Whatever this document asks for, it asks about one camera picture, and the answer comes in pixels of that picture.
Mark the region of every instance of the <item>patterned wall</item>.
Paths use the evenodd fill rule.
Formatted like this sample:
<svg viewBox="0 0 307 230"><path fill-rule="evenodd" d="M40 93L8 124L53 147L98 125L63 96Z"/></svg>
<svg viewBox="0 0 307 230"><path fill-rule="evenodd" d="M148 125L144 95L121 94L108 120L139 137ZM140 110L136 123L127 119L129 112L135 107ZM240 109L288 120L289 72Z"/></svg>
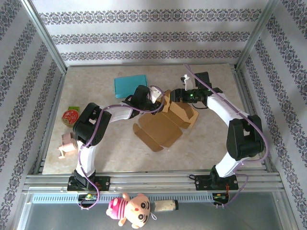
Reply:
<svg viewBox="0 0 307 230"><path fill-rule="evenodd" d="M18 0L0 0L0 230L10 229L61 72Z"/></svg>
<svg viewBox="0 0 307 230"><path fill-rule="evenodd" d="M33 0L66 65L235 64L268 0Z"/></svg>
<svg viewBox="0 0 307 230"><path fill-rule="evenodd" d="M300 229L307 229L306 3L279 2L241 69Z"/></svg>

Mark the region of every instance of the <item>flattened cardboard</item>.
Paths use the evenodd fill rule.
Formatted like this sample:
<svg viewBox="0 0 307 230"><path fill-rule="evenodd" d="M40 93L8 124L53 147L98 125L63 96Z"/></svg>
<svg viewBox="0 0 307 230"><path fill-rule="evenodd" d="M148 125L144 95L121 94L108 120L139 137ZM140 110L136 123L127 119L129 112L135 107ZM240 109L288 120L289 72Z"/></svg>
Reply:
<svg viewBox="0 0 307 230"><path fill-rule="evenodd" d="M133 132L152 151L158 152L164 147L171 147L182 135L180 128L192 127L198 117L198 112L186 103L170 102L170 90L165 92L165 102L162 112L155 115L144 114L139 124L133 124Z"/></svg>

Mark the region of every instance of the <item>white wall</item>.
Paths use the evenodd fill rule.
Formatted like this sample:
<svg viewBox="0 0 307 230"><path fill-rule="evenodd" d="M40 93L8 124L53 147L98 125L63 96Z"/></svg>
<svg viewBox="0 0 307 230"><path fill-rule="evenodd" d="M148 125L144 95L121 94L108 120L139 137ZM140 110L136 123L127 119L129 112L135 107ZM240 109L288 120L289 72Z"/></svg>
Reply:
<svg viewBox="0 0 307 230"><path fill-rule="evenodd" d="M0 0L0 230L10 229L61 72L18 0Z"/></svg>
<svg viewBox="0 0 307 230"><path fill-rule="evenodd" d="M235 64L267 0L33 0L67 65Z"/></svg>
<svg viewBox="0 0 307 230"><path fill-rule="evenodd" d="M241 69L300 229L307 229L306 2L279 2Z"/></svg>

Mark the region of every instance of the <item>beige tile floor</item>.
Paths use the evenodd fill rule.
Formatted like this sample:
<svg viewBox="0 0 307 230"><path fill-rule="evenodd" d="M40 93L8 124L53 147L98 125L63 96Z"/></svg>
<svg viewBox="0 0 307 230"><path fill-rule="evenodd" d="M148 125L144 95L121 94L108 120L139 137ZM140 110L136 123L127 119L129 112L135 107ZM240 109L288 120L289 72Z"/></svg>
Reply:
<svg viewBox="0 0 307 230"><path fill-rule="evenodd" d="M239 108L243 109L238 90L228 64L193 65L194 72L207 71L213 87L219 87ZM183 88L180 77L186 74L184 66L117 66L69 68L47 152L43 174L71 173L77 164L77 151L59 159L58 146L61 135L71 131L61 121L69 106L79 106L82 111L89 102L106 106L117 104L114 78L146 74L148 85L162 90ZM226 153L226 124L210 110L199 110L199 118L192 129L169 149L152 152L132 131L137 117L109 124L103 140L96 149L97 172L165 171L210 169Z"/></svg>

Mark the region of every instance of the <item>white plastic part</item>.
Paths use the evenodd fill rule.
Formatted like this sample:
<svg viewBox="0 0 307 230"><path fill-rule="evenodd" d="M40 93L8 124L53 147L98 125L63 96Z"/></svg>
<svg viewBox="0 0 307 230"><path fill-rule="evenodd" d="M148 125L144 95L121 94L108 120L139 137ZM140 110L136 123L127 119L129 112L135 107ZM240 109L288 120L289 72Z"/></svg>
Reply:
<svg viewBox="0 0 307 230"><path fill-rule="evenodd" d="M81 145L82 145L82 142L78 141L79 149ZM80 161L81 161L83 170L87 177L89 177L95 172L95 166L94 166L95 151L96 151L96 146L91 146L89 148L83 148L80 153ZM78 161L76 170L78 174L84 177L84 173L81 170L79 161Z"/></svg>
<svg viewBox="0 0 307 230"><path fill-rule="evenodd" d="M234 104L232 104L239 112L245 116L248 116L247 113L244 113L238 109ZM242 117L236 114L228 104L222 101L217 95L213 94L207 99L207 106L209 109L215 111L216 114L229 126L229 122L235 118L242 119Z"/></svg>
<svg viewBox="0 0 307 230"><path fill-rule="evenodd" d="M155 103L155 101L161 96L161 92L157 90L154 86L150 87L150 100L152 103Z"/></svg>
<svg viewBox="0 0 307 230"><path fill-rule="evenodd" d="M106 109L106 111L112 114L109 123L129 119L132 114L132 109L127 107L111 107L109 109Z"/></svg>
<svg viewBox="0 0 307 230"><path fill-rule="evenodd" d="M240 109L238 109L234 104L232 104L241 114L248 116L247 113L244 113ZM215 111L216 114L229 126L229 122L235 118L242 119L240 115L235 113L228 104L225 103L222 99L220 99L217 95L213 94L208 97L207 99L207 106L209 109ZM229 153L227 152L226 155L223 157L221 162L216 165L216 171L220 177L228 177L233 175L233 169L241 164L242 161L246 160L249 157L242 158L239 161L233 159Z"/></svg>
<svg viewBox="0 0 307 230"><path fill-rule="evenodd" d="M185 90L192 90L193 89L193 82L192 82L192 79L187 75L185 74L184 76L184 86L185 86Z"/></svg>
<svg viewBox="0 0 307 230"><path fill-rule="evenodd" d="M239 161L233 159L227 152L223 159L215 166L220 177L228 177L234 175L233 169L249 157L242 158Z"/></svg>

